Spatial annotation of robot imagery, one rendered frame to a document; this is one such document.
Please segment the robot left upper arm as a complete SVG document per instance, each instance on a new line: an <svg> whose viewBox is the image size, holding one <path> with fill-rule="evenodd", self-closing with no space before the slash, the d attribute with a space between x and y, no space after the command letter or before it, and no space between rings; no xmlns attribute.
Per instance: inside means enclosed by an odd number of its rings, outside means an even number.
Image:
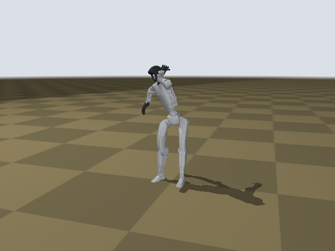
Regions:
<svg viewBox="0 0 335 251"><path fill-rule="evenodd" d="M166 90L169 90L172 86L172 82L169 80L169 79L166 79L164 77L161 77L161 76L157 76L157 81L161 84L163 84L163 87L166 89ZM155 79L155 75L154 75L154 79Z"/></svg>

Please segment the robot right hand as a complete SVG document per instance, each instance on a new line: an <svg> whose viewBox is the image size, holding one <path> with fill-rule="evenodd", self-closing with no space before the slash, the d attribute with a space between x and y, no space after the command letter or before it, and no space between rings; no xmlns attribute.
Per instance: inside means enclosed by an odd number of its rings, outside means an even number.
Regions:
<svg viewBox="0 0 335 251"><path fill-rule="evenodd" d="M144 105L143 105L143 107L142 107L142 114L144 115L145 114L145 109L146 109L146 107L147 106L149 106L149 102L146 104L146 103L144 103Z"/></svg>

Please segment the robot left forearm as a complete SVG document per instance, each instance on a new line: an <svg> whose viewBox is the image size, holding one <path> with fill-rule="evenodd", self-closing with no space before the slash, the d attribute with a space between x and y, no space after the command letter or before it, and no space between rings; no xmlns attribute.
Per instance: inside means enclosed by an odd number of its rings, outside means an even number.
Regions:
<svg viewBox="0 0 335 251"><path fill-rule="evenodd" d="M165 72L165 71L161 70L161 71L157 74L157 76L161 76L161 77L163 77L163 76L164 76L164 72Z"/></svg>

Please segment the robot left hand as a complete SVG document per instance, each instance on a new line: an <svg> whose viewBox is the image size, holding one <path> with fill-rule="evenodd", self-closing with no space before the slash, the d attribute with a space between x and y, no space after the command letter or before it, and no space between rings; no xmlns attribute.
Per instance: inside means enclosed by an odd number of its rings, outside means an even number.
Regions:
<svg viewBox="0 0 335 251"><path fill-rule="evenodd" d="M170 71L170 69L169 69L169 67L167 67L167 65L166 65L166 66L165 66L165 65L164 65L164 66L162 65L161 69L162 69L163 71L165 71L165 72L166 72L167 70ZM165 72L164 72L164 74L165 74Z"/></svg>

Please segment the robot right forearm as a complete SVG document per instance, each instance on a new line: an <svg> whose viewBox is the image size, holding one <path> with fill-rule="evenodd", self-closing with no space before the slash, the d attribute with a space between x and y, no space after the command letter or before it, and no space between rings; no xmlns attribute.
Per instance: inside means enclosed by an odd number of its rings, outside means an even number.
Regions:
<svg viewBox="0 0 335 251"><path fill-rule="evenodd" d="M148 89L148 91L147 91L147 98L146 98L146 104L149 102L150 103L150 101L151 101L151 99L152 99L152 95L153 94L150 94L150 89ZM151 104L151 103L150 103Z"/></svg>

